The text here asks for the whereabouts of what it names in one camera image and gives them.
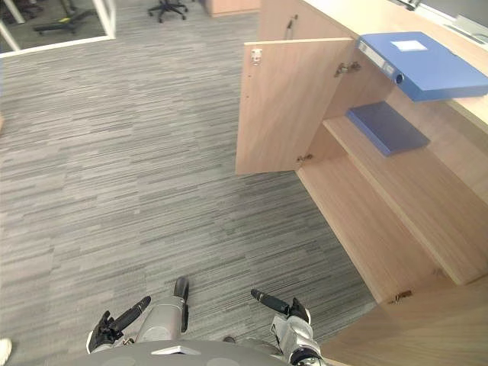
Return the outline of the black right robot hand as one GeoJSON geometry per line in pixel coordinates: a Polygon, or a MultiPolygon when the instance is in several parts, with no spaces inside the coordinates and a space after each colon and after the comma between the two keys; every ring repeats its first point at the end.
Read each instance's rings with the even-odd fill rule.
{"type": "Polygon", "coordinates": [[[280,342],[288,331],[305,339],[313,338],[310,311],[296,297],[293,298],[292,304],[288,304],[257,289],[251,289],[251,295],[277,313],[270,328],[277,342],[280,342]]]}

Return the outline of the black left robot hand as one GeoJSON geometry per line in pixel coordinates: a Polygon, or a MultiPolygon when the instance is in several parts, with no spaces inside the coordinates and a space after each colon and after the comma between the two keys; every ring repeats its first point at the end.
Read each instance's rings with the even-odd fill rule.
{"type": "Polygon", "coordinates": [[[108,310],[105,311],[94,329],[88,334],[87,353],[91,354],[115,346],[117,341],[124,336],[123,331],[139,318],[150,302],[151,296],[145,296],[116,319],[108,310]]]}

